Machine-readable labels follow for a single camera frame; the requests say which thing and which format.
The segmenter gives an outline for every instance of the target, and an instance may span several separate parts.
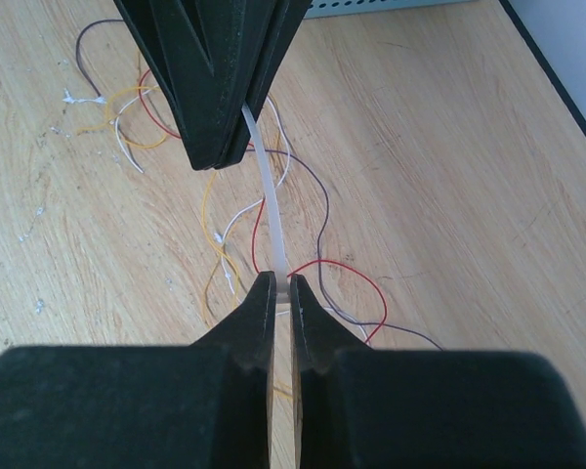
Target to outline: light wood tabletop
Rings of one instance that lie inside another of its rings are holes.
[[[0,353],[22,344],[187,344],[230,311],[221,270],[210,312],[200,307],[218,259],[199,224],[210,174],[193,172],[173,138],[134,149],[141,174],[112,129],[77,132],[104,122],[104,106],[63,101],[64,90],[95,98],[74,42],[104,18],[118,18],[109,0],[0,2]],[[107,98],[145,67],[121,23],[92,28],[83,57]],[[379,282],[390,323],[448,349],[544,355],[586,421],[586,139],[499,3],[305,21],[272,96],[296,154],[330,193],[324,255]],[[161,137],[138,105],[122,119],[128,138]],[[262,128],[275,145],[268,108]],[[281,171],[283,159],[273,161]],[[209,234],[260,193],[252,156],[219,173]],[[315,256],[323,199],[294,163],[278,198],[294,268]],[[241,219],[228,245],[245,287],[255,277],[255,217]],[[270,252],[264,223],[262,268]],[[315,268],[305,274],[318,293]],[[346,311],[381,317],[367,284],[336,268],[325,274]],[[283,383],[287,328],[278,317]],[[430,347],[386,328],[372,345]],[[274,412],[274,464],[286,467],[286,398],[278,395]]]

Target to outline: white wall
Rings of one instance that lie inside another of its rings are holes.
[[[586,0],[510,0],[586,119]]]

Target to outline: wood grain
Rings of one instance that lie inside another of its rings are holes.
[[[0,353],[189,343],[207,330],[200,292],[216,256],[199,208],[209,175],[192,172],[172,140],[135,151],[139,174],[110,132],[76,135],[103,119],[101,107],[62,101],[64,88],[93,98],[74,64],[77,32],[117,17],[102,0],[0,2]],[[136,48],[123,25],[98,26],[84,47],[107,97],[134,84]],[[295,151],[330,190],[325,253],[381,283],[390,321],[447,348],[545,355],[586,420],[586,139],[499,4],[305,21],[272,94]],[[273,143],[272,118],[263,120]],[[160,136],[142,110],[123,123],[140,142]],[[210,230],[259,193],[252,158],[220,174]],[[295,267],[313,258],[324,208],[296,166],[279,199]],[[230,245],[246,286],[251,218]],[[264,226],[259,242],[266,267]],[[327,274],[348,311],[380,317],[370,288]],[[316,285],[315,272],[308,278]],[[209,301],[214,319],[230,310],[221,272]],[[286,319],[277,327],[277,374],[287,381]],[[374,345],[427,347],[390,330]],[[276,467],[291,464],[290,425],[278,398]]]

